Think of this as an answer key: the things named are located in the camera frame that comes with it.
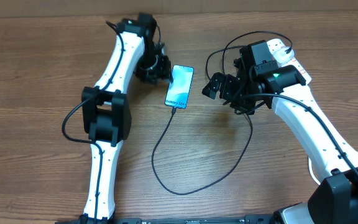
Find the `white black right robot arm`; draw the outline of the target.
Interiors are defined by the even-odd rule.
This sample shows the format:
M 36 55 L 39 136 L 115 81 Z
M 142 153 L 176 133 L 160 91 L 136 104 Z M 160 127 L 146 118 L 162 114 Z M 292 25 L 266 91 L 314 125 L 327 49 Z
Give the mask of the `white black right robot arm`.
M 246 223 L 358 223 L 358 152 L 328 120 L 313 97 L 311 77 L 280 39 L 240 49 L 236 75 L 215 73 L 202 93 L 221 98 L 237 114 L 266 105 L 291 129 L 308 155 L 318 187 L 307 202 Z

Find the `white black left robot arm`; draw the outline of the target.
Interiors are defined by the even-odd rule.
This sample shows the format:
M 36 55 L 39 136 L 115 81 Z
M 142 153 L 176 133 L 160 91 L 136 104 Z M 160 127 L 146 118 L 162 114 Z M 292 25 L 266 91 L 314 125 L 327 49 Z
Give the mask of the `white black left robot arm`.
M 132 116 L 127 90 L 132 77 L 149 84 L 172 81 L 171 61 L 164 52 L 164 43 L 154 42 L 160 28 L 153 15 L 139 13 L 137 19 L 107 22 L 116 33 L 116 44 L 101 78 L 93 87 L 84 87 L 81 103 L 75 106 L 62 123 L 66 133 L 68 120 L 82 110 L 83 126 L 91 147 L 92 163 L 89 192 L 83 214 L 76 223 L 113 223 L 114 184 L 118 157 L 128 138 Z

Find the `blue Galaxy smartphone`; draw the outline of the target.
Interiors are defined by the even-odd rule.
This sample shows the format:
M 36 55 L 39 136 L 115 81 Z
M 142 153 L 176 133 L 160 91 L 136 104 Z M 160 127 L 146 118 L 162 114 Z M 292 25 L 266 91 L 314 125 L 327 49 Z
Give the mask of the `blue Galaxy smartphone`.
M 174 65 L 173 81 L 169 84 L 165 105 L 172 108 L 185 109 L 188 103 L 194 68 L 183 65 Z

